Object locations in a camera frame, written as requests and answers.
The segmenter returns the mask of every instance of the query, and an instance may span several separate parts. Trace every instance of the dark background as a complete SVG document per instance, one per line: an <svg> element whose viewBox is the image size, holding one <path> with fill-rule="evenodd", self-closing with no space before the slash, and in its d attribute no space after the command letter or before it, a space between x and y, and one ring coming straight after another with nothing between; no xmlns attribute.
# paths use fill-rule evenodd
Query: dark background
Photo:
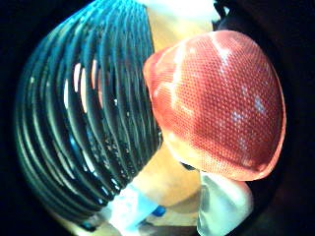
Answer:
<svg viewBox="0 0 315 236"><path fill-rule="evenodd" d="M0 235L68 235L37 202L18 165L13 137L13 104L19 75L37 43L83 0L0 1ZM314 1L236 0L257 31L268 39L282 78L287 135L282 161L266 180L249 183L259 202L254 215L233 234L315 235ZM244 30L243 25L230 27Z"/></svg>

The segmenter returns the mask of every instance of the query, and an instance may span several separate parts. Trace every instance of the mesh cover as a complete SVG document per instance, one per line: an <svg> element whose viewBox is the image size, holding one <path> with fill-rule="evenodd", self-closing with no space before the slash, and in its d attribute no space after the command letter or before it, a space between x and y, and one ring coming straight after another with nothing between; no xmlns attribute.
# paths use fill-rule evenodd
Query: mesh cover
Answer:
<svg viewBox="0 0 315 236"><path fill-rule="evenodd" d="M248 36L222 30L185 39L152 55L144 74L177 159L243 181L275 167L284 97L272 64Z"/></svg>

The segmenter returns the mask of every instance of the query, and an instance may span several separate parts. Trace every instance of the red mesh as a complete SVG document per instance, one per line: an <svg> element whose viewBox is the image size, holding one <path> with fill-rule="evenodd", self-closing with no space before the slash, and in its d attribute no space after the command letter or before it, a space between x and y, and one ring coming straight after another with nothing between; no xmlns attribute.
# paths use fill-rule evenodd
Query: red mesh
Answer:
<svg viewBox="0 0 315 236"><path fill-rule="evenodd" d="M176 158L235 180L272 171L284 140L284 98L252 39L229 30L201 34L152 55L144 74Z"/></svg>

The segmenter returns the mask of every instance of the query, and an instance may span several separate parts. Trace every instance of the blue object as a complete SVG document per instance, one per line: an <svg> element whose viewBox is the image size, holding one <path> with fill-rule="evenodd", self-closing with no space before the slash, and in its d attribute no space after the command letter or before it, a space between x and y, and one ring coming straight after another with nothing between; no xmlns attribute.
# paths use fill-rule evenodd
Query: blue object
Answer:
<svg viewBox="0 0 315 236"><path fill-rule="evenodd" d="M166 208L164 206L158 206L153 212L152 215L156 217L162 217L166 213Z"/></svg>

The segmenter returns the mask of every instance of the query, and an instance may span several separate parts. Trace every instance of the metal coil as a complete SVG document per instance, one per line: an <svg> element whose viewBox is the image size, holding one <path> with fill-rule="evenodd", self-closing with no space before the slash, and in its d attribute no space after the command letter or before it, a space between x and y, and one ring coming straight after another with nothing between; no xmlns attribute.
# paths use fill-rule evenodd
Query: metal coil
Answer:
<svg viewBox="0 0 315 236"><path fill-rule="evenodd" d="M153 53L146 9L96 0L30 57L16 99L27 180L62 217L83 223L113 200L161 139L142 75Z"/></svg>

